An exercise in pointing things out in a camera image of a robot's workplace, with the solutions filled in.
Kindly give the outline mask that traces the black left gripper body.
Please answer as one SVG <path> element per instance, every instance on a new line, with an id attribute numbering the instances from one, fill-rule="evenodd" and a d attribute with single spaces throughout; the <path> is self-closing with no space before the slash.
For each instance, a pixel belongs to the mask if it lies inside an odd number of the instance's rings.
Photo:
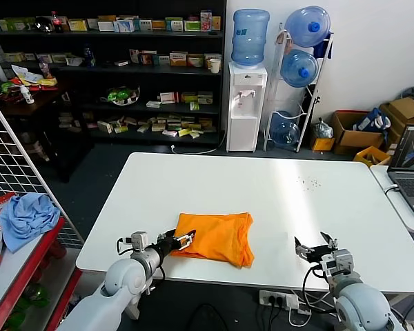
<path id="1" fill-rule="evenodd" d="M 174 237 L 163 237 L 156 243 L 151 244 L 150 247 L 157 252 L 160 258 L 165 258 L 173 250 L 180 249 L 180 241 L 176 240 Z"/>

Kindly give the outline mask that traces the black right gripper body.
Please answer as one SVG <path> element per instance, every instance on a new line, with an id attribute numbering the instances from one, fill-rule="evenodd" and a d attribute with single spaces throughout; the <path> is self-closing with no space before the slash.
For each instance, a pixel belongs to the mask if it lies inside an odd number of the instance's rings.
<path id="1" fill-rule="evenodd" d="M 309 263 L 320 263 L 324 255 L 331 254 L 332 252 L 333 249 L 330 248 L 328 245 L 319 245 L 314 248 L 311 248 L 306 253 L 306 260 Z"/>

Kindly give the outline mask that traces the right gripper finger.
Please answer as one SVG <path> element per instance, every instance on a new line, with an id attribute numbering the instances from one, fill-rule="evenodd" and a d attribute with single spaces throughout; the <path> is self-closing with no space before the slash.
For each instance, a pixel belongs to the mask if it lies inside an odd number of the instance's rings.
<path id="1" fill-rule="evenodd" d="M 324 238 L 325 242 L 327 242 L 329 250 L 338 250 L 337 239 L 333 239 L 331 235 L 325 232 L 320 232 L 320 234 Z"/>
<path id="2" fill-rule="evenodd" d="M 301 259 L 307 259 L 310 254 L 313 253 L 313 249 L 309 248 L 306 245 L 301 244 L 299 239 L 297 237 L 294 237 L 295 239 L 295 253 L 298 255 Z"/>

